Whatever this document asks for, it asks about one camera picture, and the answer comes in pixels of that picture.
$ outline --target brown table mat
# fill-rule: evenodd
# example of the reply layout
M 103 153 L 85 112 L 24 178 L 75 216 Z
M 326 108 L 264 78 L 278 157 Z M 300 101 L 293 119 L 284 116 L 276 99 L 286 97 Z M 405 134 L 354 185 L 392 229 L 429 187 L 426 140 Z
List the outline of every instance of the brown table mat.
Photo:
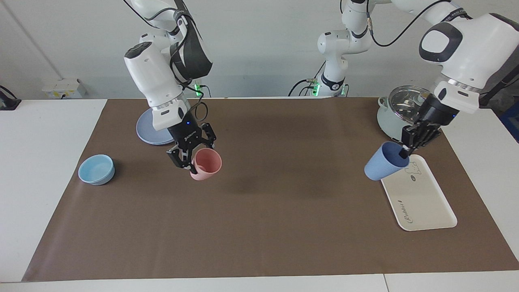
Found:
M 400 229 L 363 167 L 388 138 L 376 99 L 207 100 L 221 172 L 197 182 L 135 134 L 145 100 L 109 100 L 80 163 L 111 156 L 114 179 L 71 179 L 24 281 L 518 270 L 445 137 L 417 154 L 458 218 Z

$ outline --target blue crate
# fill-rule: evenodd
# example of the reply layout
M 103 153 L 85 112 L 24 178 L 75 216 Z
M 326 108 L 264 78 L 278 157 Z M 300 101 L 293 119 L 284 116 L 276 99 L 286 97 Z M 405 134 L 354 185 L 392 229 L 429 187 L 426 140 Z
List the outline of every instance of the blue crate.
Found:
M 517 142 L 519 142 L 519 102 L 508 109 L 500 118 Z

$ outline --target white table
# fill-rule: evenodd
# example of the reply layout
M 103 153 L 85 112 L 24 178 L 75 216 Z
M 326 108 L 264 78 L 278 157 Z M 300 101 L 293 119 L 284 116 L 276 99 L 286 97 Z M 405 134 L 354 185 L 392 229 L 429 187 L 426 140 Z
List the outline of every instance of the white table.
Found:
M 14 112 L 0 112 L 1 282 L 22 279 L 105 103 L 106 100 L 27 100 Z M 444 132 L 518 257 L 519 144 L 491 110 L 460 114 Z M 519 271 L 0 284 L 0 291 L 388 289 L 515 292 L 519 290 Z

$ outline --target pot handle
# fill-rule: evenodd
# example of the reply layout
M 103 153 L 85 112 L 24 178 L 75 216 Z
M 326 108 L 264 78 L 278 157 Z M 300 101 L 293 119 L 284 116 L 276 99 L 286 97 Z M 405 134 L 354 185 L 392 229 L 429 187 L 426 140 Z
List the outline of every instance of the pot handle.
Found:
M 388 100 L 387 97 L 380 97 L 377 99 L 378 101 L 378 105 L 381 107 L 381 108 L 385 108 L 387 109 L 388 107 L 386 106 L 386 101 Z

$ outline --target table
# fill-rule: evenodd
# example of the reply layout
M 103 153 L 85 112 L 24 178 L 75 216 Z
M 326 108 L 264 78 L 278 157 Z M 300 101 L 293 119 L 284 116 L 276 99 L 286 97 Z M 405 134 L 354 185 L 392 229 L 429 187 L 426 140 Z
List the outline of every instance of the table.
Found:
M 0 115 L 0 151 L 9 153 L 0 165 L 2 198 L 0 212 L 0 281 L 20 281 L 31 260 L 41 235 L 59 202 L 61 194 L 73 175 L 79 156 L 99 118 L 106 100 L 24 101 L 14 112 Z M 444 132 L 463 164 L 474 186 L 484 200 L 502 234 L 516 257 L 519 255 L 519 230 L 514 226 L 519 199 L 514 178 L 519 170 L 519 145 L 490 110 L 474 115 L 460 114 Z M 31 178 L 31 183 L 24 183 Z M 35 197 L 34 192 L 46 194 Z M 300 285 L 301 290 L 337 290 L 338 286 L 356 287 L 366 291 L 408 290 L 412 285 L 433 290 L 441 283 L 454 283 L 458 289 L 482 288 L 482 283 L 502 285 L 502 290 L 517 290 L 519 272 L 353 275 L 327 277 L 280 277 L 185 280 L 131 280 L 131 287 L 159 285 L 183 287 L 185 290 L 222 285 L 254 285 L 272 290 L 282 285 Z M 81 289 L 97 287 L 109 289 L 123 281 L 77 281 L 59 283 L 2 284 L 0 290 Z

